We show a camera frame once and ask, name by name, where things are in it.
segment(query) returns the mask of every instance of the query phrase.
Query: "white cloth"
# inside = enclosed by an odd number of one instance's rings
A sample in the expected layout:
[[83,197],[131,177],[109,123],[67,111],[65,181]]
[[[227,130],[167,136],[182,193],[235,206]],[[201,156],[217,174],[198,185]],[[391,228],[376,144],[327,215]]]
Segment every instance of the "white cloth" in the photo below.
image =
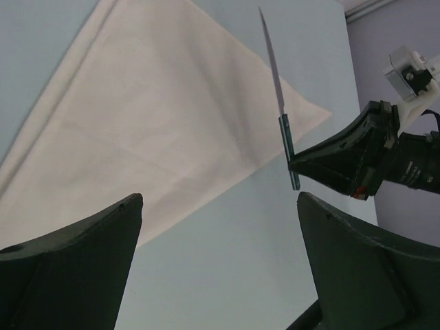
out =
[[[329,112],[282,86],[297,140]],[[277,117],[269,68],[193,3],[101,0],[0,168],[0,248],[136,192],[146,243],[280,155]]]

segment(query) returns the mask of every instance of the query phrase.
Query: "wall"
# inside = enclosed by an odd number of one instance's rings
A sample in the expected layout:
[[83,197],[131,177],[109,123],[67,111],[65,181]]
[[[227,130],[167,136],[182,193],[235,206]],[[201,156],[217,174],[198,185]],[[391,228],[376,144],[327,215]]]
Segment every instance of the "wall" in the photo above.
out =
[[[397,92],[382,75],[387,56],[401,45],[426,58],[440,53],[440,1],[399,0],[348,26],[361,109],[369,100],[395,102]],[[440,110],[436,102],[432,110]],[[433,116],[409,133],[437,130]],[[384,182],[376,198],[379,225],[402,236],[440,246],[440,196]]]

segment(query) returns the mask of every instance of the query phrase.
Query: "knife handle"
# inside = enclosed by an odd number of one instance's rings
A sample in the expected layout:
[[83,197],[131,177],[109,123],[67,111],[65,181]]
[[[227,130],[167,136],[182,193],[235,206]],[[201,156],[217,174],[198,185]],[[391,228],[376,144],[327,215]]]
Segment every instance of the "knife handle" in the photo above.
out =
[[[281,115],[278,118],[278,122],[280,124],[281,135],[283,137],[284,151],[287,158],[287,164],[289,164],[295,156],[295,150],[294,150],[294,143],[292,142],[292,134],[290,132],[290,123],[287,114],[284,113],[283,115]],[[294,190],[300,190],[301,184],[298,173],[289,170],[289,174],[290,174],[290,181],[292,188]]]

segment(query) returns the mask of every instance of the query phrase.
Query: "table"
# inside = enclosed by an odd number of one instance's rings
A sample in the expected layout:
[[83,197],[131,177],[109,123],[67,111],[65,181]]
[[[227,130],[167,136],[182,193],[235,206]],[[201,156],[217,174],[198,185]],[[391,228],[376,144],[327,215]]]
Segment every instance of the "table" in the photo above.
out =
[[[0,159],[96,2],[0,3]],[[281,76],[333,114],[297,143],[298,151],[338,132],[359,113],[339,3],[194,2],[268,63],[258,16],[262,7]],[[372,200],[355,201],[301,179],[303,190],[375,223]],[[297,196],[280,156],[142,246],[116,329],[285,329],[316,299]]]

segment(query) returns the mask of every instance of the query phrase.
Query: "beige fabric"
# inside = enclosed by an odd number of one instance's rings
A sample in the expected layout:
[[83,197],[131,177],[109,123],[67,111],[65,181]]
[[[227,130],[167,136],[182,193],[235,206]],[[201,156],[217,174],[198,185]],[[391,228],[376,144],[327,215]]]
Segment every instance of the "beige fabric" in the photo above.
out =
[[[282,85],[297,140],[329,112]],[[101,0],[0,168],[0,248],[130,193],[146,243],[280,155],[277,117],[269,68],[193,3]]]

